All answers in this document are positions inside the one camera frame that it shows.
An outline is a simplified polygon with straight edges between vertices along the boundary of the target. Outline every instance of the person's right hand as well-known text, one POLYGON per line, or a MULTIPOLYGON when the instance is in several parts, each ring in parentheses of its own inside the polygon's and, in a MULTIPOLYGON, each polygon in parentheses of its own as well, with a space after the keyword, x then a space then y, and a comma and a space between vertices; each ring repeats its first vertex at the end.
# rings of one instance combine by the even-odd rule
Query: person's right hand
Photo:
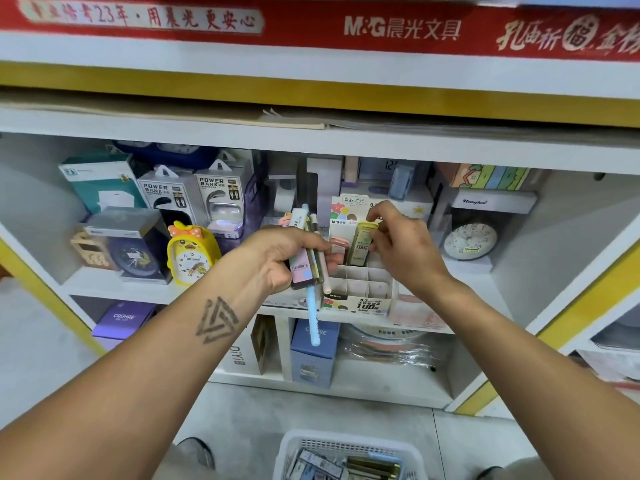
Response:
POLYGON ((424 221, 404 217, 388 200, 369 209, 367 220, 376 219, 382 222, 377 230, 371 231, 373 243, 369 249, 380 254, 391 276, 411 293, 427 301, 460 283, 444 265, 424 221))

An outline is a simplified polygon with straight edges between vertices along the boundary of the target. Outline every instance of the shoe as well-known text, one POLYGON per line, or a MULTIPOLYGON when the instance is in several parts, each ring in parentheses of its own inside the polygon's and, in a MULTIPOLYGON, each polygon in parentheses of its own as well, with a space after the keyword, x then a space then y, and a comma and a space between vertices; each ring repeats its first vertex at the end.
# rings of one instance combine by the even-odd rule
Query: shoe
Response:
POLYGON ((213 460, 213 453, 206 443, 199 438, 187 438, 177 444, 178 449, 187 457, 197 461, 203 467, 216 469, 216 463, 213 460))
POLYGON ((501 470, 501 469, 502 469, 502 467, 485 468, 482 472, 479 473, 478 476, 476 476, 476 480, 483 480, 483 479, 489 480, 492 471, 501 470))

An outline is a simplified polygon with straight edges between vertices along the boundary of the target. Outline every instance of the yellow trim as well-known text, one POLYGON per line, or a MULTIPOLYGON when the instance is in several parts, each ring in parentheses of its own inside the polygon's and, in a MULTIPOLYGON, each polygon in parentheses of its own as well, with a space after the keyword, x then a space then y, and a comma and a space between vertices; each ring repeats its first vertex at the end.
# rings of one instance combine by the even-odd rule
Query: yellow trim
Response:
MULTIPOLYGON (((564 346, 640 287, 638 269, 640 269, 640 241, 631 246, 562 313, 551 320, 540 331, 538 338, 555 349, 564 346)), ((456 413, 475 416, 496 397, 498 393, 491 383, 485 382, 456 409, 456 413)))
POLYGON ((62 301, 2 239, 0 239, 0 264, 14 275, 27 291, 50 309, 58 320, 74 332, 87 347, 99 356, 106 353, 102 346, 91 336, 89 327, 71 311, 65 302, 62 301))
POLYGON ((0 62, 0 85, 640 128, 640 100, 0 62))

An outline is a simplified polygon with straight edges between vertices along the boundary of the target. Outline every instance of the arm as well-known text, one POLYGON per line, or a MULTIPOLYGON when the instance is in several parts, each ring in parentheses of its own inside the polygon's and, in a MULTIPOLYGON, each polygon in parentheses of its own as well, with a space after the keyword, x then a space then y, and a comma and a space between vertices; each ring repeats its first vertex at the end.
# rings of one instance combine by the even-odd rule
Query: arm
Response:
POLYGON ((640 407, 482 301, 448 272, 424 222, 388 201, 373 248, 395 279, 452 328, 557 480, 634 478, 640 407))
POLYGON ((317 234, 276 227, 224 256, 139 332, 0 431, 0 478, 151 478, 229 347, 267 295, 289 286, 282 261, 300 247, 330 249, 317 234))

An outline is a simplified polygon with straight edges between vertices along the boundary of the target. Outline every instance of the teal box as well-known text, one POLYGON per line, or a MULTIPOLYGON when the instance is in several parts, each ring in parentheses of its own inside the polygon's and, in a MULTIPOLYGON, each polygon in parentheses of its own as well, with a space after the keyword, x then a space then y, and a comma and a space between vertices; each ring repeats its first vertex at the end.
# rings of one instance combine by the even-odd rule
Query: teal box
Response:
POLYGON ((149 168, 129 153, 86 152, 63 161, 60 170, 92 214, 107 207, 148 207, 138 177, 149 168))

